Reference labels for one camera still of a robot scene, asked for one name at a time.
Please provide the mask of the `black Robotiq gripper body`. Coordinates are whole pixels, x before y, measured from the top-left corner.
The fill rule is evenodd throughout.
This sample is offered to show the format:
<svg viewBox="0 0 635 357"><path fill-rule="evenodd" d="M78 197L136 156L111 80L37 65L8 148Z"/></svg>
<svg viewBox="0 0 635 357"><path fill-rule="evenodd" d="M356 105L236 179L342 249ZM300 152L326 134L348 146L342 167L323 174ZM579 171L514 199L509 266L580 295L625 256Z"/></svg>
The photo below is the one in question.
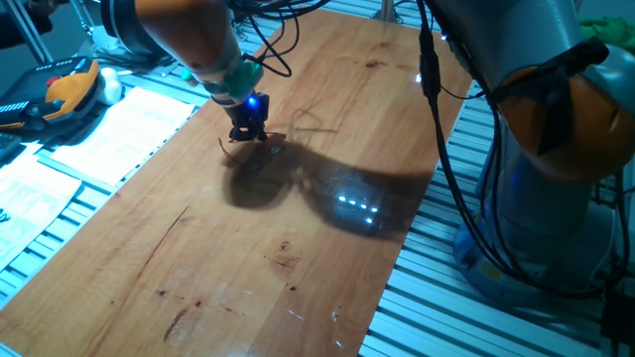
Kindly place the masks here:
<svg viewBox="0 0 635 357"><path fill-rule="evenodd" d="M265 128L269 114L270 97L263 92L252 92L239 105L225 109L233 128L238 132L260 132Z"/></svg>

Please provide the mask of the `person's hand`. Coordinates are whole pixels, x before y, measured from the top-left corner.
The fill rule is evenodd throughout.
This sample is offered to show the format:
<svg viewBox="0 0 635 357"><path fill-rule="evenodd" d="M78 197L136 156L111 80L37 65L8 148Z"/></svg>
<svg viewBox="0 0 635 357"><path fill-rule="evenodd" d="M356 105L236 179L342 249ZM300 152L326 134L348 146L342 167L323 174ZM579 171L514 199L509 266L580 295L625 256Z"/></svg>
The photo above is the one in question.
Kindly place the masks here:
<svg viewBox="0 0 635 357"><path fill-rule="evenodd" d="M57 0L29 0L28 7L41 16L49 17L56 12L59 2Z"/></svg>

